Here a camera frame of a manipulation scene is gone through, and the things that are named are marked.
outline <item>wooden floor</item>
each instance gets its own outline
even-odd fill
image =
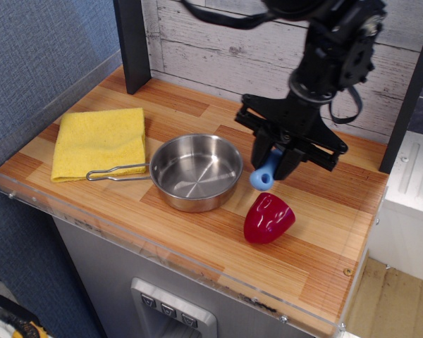
[[[361,338],[422,338],[423,280],[369,258],[346,327]]]

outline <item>wood grain surface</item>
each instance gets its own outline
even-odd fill
[[[386,186],[388,176],[377,170],[385,146],[340,134],[350,150],[332,173],[301,163],[270,191],[290,205],[296,223],[275,242],[252,245],[243,224],[259,195],[249,183],[254,137],[233,120],[239,104],[154,79],[131,96],[120,68],[69,111],[130,107],[145,110],[147,160],[164,142],[192,132],[236,145],[244,171],[231,199],[213,211],[184,213],[167,206],[150,180],[52,183],[58,121],[0,168],[2,189],[119,244],[153,251],[316,336],[330,335],[354,279],[344,271],[357,270]]]

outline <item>yellow cloth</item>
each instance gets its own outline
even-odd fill
[[[144,162],[142,108],[66,113],[61,119],[56,140],[51,181],[82,180],[91,170]],[[118,170],[112,175],[144,171],[145,167],[136,167]]]

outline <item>black post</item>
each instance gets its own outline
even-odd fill
[[[141,0],[114,0],[127,93],[134,94],[150,80],[149,53]]]
[[[395,159],[400,151],[401,144],[403,143],[404,135],[409,126],[410,119],[414,113],[415,106],[417,105],[418,98],[423,88],[423,47],[419,55],[417,65],[415,66],[412,79],[410,80],[403,105],[401,106],[400,113],[396,119],[395,127],[393,128],[390,141],[388,142],[386,153],[382,159],[381,167],[379,170],[383,173],[390,173]]]

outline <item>pan handle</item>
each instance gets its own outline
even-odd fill
[[[130,165],[118,165],[112,169],[108,170],[91,170],[86,174],[86,178],[88,181],[101,181],[101,180],[113,180],[113,181],[138,181],[138,180],[150,180],[150,176],[143,176],[143,177],[127,177],[127,178],[116,178],[114,176],[102,176],[102,177],[91,177],[93,174],[104,174],[104,173],[111,173],[118,169],[126,169],[126,168],[134,168],[134,167],[147,167],[149,163],[141,163],[141,164],[130,164]]]

